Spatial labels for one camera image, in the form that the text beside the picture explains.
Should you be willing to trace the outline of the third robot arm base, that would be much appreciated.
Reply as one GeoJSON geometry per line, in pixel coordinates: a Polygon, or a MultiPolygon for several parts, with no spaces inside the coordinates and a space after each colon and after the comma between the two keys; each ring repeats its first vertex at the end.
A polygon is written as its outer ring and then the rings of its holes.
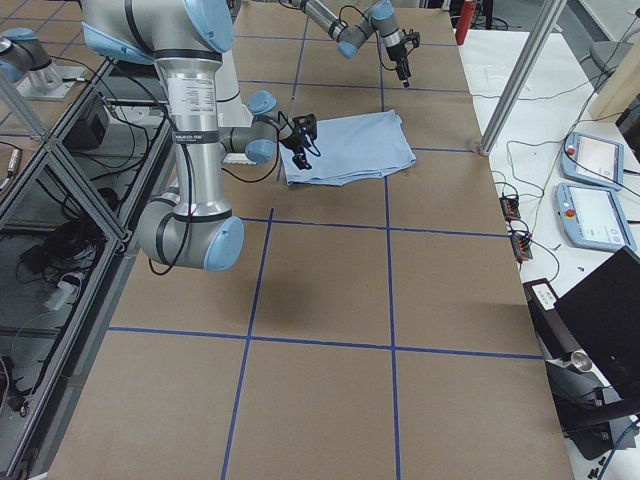
{"type": "Polygon", "coordinates": [[[29,28],[1,33],[1,74],[31,100],[62,100],[71,88],[85,82],[85,69],[57,64],[29,28]]]}

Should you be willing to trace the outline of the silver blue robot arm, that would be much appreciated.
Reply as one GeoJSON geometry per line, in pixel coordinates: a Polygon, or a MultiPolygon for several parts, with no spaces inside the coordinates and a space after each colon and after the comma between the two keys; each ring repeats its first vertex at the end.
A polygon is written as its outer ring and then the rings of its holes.
{"type": "Polygon", "coordinates": [[[421,36],[399,24],[391,1],[377,1],[366,10],[344,5],[335,14],[323,1],[279,1],[282,7],[302,12],[336,44],[340,54],[352,59],[371,37],[375,39],[380,67],[394,72],[406,89],[412,77],[409,56],[420,46],[421,36]]]}
{"type": "Polygon", "coordinates": [[[289,117],[274,96],[259,91],[248,104],[250,125],[220,126],[216,89],[233,43],[224,1],[84,1],[81,10],[87,45],[105,57],[154,66],[168,100],[177,179],[139,218],[142,250],[167,268],[231,268],[244,225],[224,197],[222,161],[243,153],[267,162],[285,147],[295,166],[307,169],[315,116],[289,117]]]}

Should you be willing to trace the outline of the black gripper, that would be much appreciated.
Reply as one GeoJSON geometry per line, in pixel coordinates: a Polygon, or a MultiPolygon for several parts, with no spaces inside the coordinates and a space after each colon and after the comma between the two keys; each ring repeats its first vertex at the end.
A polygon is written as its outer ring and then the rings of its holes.
{"type": "Polygon", "coordinates": [[[320,157],[321,153],[317,148],[306,148],[307,140],[304,133],[293,132],[287,137],[282,137],[279,142],[286,149],[292,151],[292,161],[299,170],[310,170],[311,164],[307,160],[307,154],[320,157]]]}
{"type": "Polygon", "coordinates": [[[386,53],[390,61],[395,64],[398,79],[404,88],[410,87],[411,72],[407,63],[407,50],[404,44],[395,44],[386,47],[386,53]]]}

